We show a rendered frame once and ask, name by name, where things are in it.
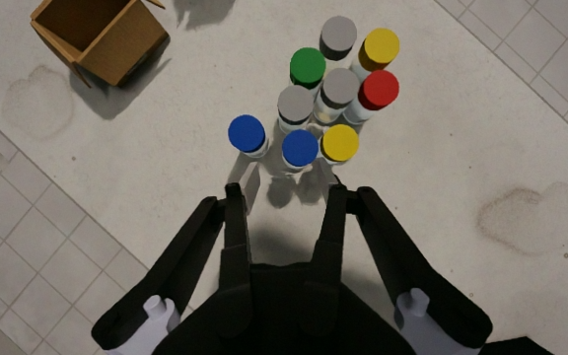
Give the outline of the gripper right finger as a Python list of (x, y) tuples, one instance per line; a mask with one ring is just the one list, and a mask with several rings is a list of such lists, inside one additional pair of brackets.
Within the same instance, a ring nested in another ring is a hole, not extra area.
[(326, 209), (297, 307), (303, 344), (322, 352), (334, 341), (344, 215), (353, 214), (395, 307), (399, 333), (415, 353), (477, 355), (493, 331), (491, 319), (430, 265), (377, 192), (348, 190), (325, 157), (318, 158), (318, 179)]

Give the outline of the bottle with red cap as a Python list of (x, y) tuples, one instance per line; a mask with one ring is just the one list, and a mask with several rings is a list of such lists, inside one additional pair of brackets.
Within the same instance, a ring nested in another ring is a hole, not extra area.
[(362, 124), (391, 104), (398, 93), (399, 83), (391, 72), (374, 71), (360, 85), (357, 97), (343, 115), (352, 124)]

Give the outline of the brown cardboard box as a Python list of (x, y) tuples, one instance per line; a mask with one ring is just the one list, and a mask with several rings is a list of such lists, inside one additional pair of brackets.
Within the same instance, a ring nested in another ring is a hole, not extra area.
[(43, 0), (30, 24), (90, 89), (75, 63), (121, 88), (169, 37), (141, 0), (129, 1)]

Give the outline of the green-capped bottle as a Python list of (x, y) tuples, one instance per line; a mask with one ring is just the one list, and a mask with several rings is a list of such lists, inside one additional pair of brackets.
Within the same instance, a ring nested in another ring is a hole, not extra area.
[(325, 68), (326, 62), (320, 51), (303, 47), (291, 58), (288, 86), (301, 85), (307, 88), (315, 100)]

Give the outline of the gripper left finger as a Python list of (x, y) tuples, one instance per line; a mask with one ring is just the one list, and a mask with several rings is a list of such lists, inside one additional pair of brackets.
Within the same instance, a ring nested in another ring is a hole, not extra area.
[(151, 355), (180, 323), (224, 222), (215, 330), (228, 351), (251, 343), (256, 318), (247, 216), (259, 187), (254, 162), (239, 183), (224, 186), (226, 198), (200, 201), (145, 277), (94, 324), (91, 336), (106, 355)]

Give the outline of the white bottle with dark blue cap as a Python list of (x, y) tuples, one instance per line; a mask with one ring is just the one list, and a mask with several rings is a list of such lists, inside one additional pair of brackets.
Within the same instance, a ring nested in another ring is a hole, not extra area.
[(268, 136), (261, 122), (252, 115), (236, 117), (229, 126), (228, 137), (234, 147), (251, 158), (261, 158), (269, 150)]

